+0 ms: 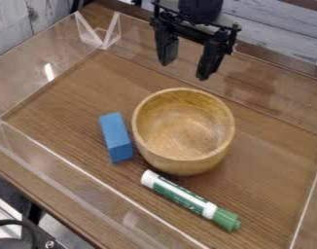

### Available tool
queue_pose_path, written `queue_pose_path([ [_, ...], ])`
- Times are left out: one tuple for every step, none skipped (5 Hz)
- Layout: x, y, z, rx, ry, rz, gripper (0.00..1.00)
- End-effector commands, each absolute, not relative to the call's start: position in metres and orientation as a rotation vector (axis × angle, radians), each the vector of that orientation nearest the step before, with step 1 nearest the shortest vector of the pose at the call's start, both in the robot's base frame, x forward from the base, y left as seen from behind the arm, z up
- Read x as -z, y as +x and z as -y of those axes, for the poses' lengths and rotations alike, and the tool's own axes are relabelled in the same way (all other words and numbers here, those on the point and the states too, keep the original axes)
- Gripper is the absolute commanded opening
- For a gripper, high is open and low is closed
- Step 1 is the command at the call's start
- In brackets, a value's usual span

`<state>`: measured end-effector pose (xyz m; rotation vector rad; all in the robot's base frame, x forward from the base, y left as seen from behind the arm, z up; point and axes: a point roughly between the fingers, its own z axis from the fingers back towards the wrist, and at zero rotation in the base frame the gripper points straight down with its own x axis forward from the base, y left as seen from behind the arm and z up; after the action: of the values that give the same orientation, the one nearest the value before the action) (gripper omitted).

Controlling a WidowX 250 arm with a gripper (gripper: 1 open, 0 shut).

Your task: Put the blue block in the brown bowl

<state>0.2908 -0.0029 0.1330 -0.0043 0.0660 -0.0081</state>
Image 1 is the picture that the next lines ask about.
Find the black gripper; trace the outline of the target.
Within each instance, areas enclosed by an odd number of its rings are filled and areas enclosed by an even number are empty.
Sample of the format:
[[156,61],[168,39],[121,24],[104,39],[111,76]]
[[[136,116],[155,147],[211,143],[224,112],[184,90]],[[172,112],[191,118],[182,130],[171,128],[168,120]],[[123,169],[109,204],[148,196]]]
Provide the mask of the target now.
[[152,0],[152,5],[151,26],[160,65],[175,60],[179,37],[200,44],[207,41],[196,70],[196,78],[207,80],[224,54],[232,53],[242,31],[242,26],[222,14],[223,0]]

